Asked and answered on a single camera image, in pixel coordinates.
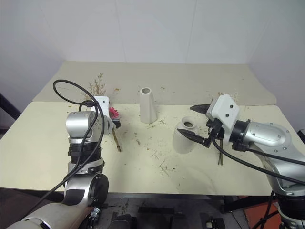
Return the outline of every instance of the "white ceramic vase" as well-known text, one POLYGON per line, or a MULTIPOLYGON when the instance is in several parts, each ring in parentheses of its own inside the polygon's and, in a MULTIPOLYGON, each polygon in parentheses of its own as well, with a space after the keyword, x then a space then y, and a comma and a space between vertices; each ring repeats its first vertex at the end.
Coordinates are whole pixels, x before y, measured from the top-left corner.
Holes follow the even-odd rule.
POLYGON ((144 87, 140 90, 140 117, 143 123, 153 123, 157 120, 157 112, 154 107, 152 90, 144 87))
POLYGON ((185 129, 198 134, 197 123, 192 117, 186 116, 176 125, 173 132, 173 148, 179 154, 187 154, 192 150, 195 142, 183 136, 177 129, 185 129))

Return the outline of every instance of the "black cable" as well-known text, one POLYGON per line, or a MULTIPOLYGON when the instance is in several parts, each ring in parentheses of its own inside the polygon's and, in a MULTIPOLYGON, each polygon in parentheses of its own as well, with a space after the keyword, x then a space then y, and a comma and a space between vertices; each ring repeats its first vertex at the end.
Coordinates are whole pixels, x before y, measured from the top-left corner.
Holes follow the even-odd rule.
MULTIPOLYGON (((99 105, 98 101, 97 101, 97 100, 96 100, 96 99, 95 99, 86 89, 84 89, 83 87, 79 86, 78 84, 73 83, 73 82, 68 81, 68 80, 56 80, 56 81, 54 81, 54 83, 53 83, 53 89, 54 89, 55 93, 56 93, 60 98, 62 98, 62 99, 65 100, 65 101, 68 101, 68 102, 70 102, 70 103, 72 103, 72 104, 78 104, 78 105, 81 105, 81 104, 82 104, 82 103, 77 103, 77 102, 71 101, 71 100, 69 100, 69 99, 66 99, 66 98, 63 97, 61 94, 59 94, 59 92, 58 92, 57 89, 56 89, 56 84, 59 83, 59 82, 68 83, 68 84, 71 84, 71 85, 73 85, 73 86, 75 86, 75 87, 81 89, 83 92, 85 92, 85 93, 94 101, 94 104, 96 105, 96 108, 97 108, 97 110, 100 112, 100 115, 101 115, 101 118, 102 118, 101 135, 100 135, 100 137, 99 137, 99 140, 98 140, 98 142, 97 142, 95 148, 93 149, 93 151, 91 152, 91 154, 86 158, 86 160, 85 160, 80 166, 78 166, 78 167, 75 166, 75 167, 74 167, 74 171, 73 171, 73 172, 70 172, 70 173, 62 180, 62 182, 60 182, 58 185, 56 185, 54 188, 52 188, 50 191, 48 191, 45 195, 43 195, 43 196, 39 199, 39 201, 38 201, 38 202, 37 202, 37 203, 36 203, 36 204, 35 204, 35 205, 34 205, 25 215, 24 215, 24 217, 27 216, 34 208, 36 208, 36 207, 37 207, 46 197, 48 197, 52 192, 54 192, 55 190, 57 190, 60 186, 62 186, 66 181, 70 180, 78 171, 81 170, 81 168, 90 160, 90 158, 94 155, 94 153, 96 152, 96 150, 100 147, 100 144, 101 144, 101 142, 102 142, 102 138, 103 138, 103 136, 104 136, 104 130, 105 130, 104 114, 103 114, 103 111, 102 111, 101 106, 99 105)), ((94 123, 95 123, 97 117, 98 117, 98 112, 95 113, 94 119, 93 119, 92 123, 90 124, 88 130, 86 131, 86 134, 85 134, 84 138, 87 137, 87 135, 88 135, 88 133, 90 132, 91 128, 93 127, 93 125, 94 125, 94 123)))
POLYGON ((235 219, 235 221, 237 222, 238 226, 240 227, 240 229, 243 229, 242 226, 240 225, 240 223, 238 222, 237 218, 235 217, 235 215, 233 214, 233 212, 231 212, 233 218, 235 219))
MULTIPOLYGON (((269 212, 270 212, 270 208, 271 208, 271 204, 272 204, 272 200, 273 200, 273 195, 275 194, 274 191, 271 192, 270 197, 269 197, 269 201, 268 201, 268 205, 267 205, 267 209, 266 209, 266 213, 264 215, 263 219, 266 219, 266 217, 268 216, 269 212)), ((266 220, 264 220, 261 224, 261 229, 264 229, 266 220)))
POLYGON ((270 219, 272 216, 275 216, 276 214, 278 214, 278 210, 270 213, 265 219, 261 219, 259 222, 257 222, 253 227, 252 229, 256 229, 259 227, 259 225, 262 224, 263 221, 267 221, 268 219, 270 219))
POLYGON ((294 178, 291 178, 291 177, 286 177, 286 176, 283 176, 281 174, 271 172, 271 171, 269 171, 267 169, 260 168, 258 166, 252 165, 252 164, 250 164, 250 163, 248 163, 246 161, 243 161, 243 160, 241 160, 241 159, 239 159, 237 157, 234 157, 233 155, 231 155, 231 154, 227 153, 226 151, 224 151, 223 149, 221 149, 221 147, 216 143, 214 137, 212 137, 212 142, 213 142, 214 146, 217 148, 217 150, 221 151, 228 158, 230 158, 230 159, 232 159, 234 161, 237 161, 238 163, 243 164, 244 166, 248 166, 248 167, 250 167, 252 169, 258 170, 258 171, 260 171, 262 173, 266 173, 266 174, 271 175, 273 177, 277 177, 277 178, 280 178, 280 179, 283 179, 283 180, 287 180, 287 181, 290 181, 290 182, 293 182, 293 183, 305 186, 305 182, 304 181, 297 180, 297 179, 294 179, 294 178))
POLYGON ((84 105, 89 106, 90 103, 92 103, 91 100, 85 100, 85 101, 81 102, 80 106, 78 107, 78 111, 81 111, 82 106, 84 106, 84 105))
POLYGON ((278 160, 282 160, 282 161, 287 161, 287 162, 290 162, 290 163, 294 163, 294 164, 299 164, 299 165, 305 166, 305 162, 304 161, 298 161, 298 160, 293 160, 293 159, 290 159, 290 158, 287 158, 287 157, 267 154, 267 153, 264 153, 264 152, 261 152, 261 151, 255 150, 255 149, 249 149, 248 148, 248 149, 246 149, 246 151, 249 151, 249 152, 252 152, 252 153, 255 153, 255 154, 259 154, 259 155, 262 155, 262 156, 271 157, 271 158, 274 158, 274 159, 278 159, 278 160))

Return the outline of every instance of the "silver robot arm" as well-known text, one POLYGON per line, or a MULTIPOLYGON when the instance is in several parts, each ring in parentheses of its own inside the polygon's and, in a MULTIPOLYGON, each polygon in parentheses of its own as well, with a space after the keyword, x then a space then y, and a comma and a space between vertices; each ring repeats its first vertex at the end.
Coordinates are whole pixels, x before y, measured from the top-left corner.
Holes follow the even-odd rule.
MULTIPOLYGON (((80 159, 82 163, 96 146, 101 133, 101 117, 88 134, 83 147, 79 149, 85 133, 93 121, 94 111, 72 112, 68 115, 66 128, 69 134, 70 148, 68 172, 80 159)), ((77 229, 94 207, 101 206, 108 193, 108 179, 102 173, 104 166, 101 147, 87 164, 65 184, 64 200, 61 203, 47 204, 14 223, 9 229, 77 229)))
MULTIPOLYGON (((239 121, 239 107, 228 95, 219 96, 211 104, 196 105, 191 110, 206 114, 209 135, 232 143, 234 150, 252 149, 274 156, 305 162, 305 156, 296 149, 289 131, 274 123, 239 121)), ((209 147, 211 138, 203 139, 180 132, 189 139, 209 147)), ((256 154, 263 167, 271 172, 305 182, 305 166, 256 154)), ((277 195, 283 229, 305 229, 305 186, 267 175, 272 190, 277 195)))

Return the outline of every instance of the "beige table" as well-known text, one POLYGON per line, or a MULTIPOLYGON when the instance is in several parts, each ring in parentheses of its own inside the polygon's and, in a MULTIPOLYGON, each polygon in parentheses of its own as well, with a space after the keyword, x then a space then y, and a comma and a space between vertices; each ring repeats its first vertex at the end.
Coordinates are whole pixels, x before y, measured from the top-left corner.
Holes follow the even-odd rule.
MULTIPOLYGON (((275 96, 264 88, 247 64, 165 64, 66 61, 34 98, 61 102, 52 84, 57 79, 73 81, 96 94, 95 80, 111 103, 139 104, 139 90, 150 87, 156 104, 209 104, 220 93, 228 93, 239 105, 274 105, 275 96)), ((59 92, 83 101, 80 90, 58 84, 59 92)))
MULTIPOLYGON (((264 174, 224 157, 218 166, 218 152, 195 144, 192 152, 180 155, 172 148, 175 125, 186 115, 198 121, 206 136, 205 116, 190 111, 190 105, 159 105, 158 120, 143 124, 137 104, 111 104, 121 115, 117 136, 123 152, 118 152, 112 135, 102 141, 104 173, 109 192, 173 193, 206 195, 269 195, 264 174)), ((32 102, 0 140, 0 187, 48 190, 67 173, 69 157, 65 129, 67 113, 77 107, 63 102, 32 102)), ((241 106, 241 120, 273 122, 285 126, 295 146, 305 146, 275 105, 241 106)), ((238 158, 261 166, 252 153, 225 150, 238 158)))

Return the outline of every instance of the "white cylindrical vase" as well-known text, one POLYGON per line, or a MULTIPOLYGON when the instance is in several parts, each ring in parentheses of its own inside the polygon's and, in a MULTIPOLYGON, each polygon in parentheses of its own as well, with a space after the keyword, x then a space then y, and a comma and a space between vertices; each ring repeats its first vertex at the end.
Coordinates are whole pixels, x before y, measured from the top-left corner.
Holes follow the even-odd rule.
POLYGON ((185 129, 198 134, 197 123, 192 117, 186 116, 176 125, 173 132, 173 148, 179 154, 187 154, 192 150, 195 142, 183 136, 177 129, 185 129))
POLYGON ((152 90, 144 87, 140 90, 140 118, 143 123, 153 123, 157 120, 157 112, 154 107, 152 90))

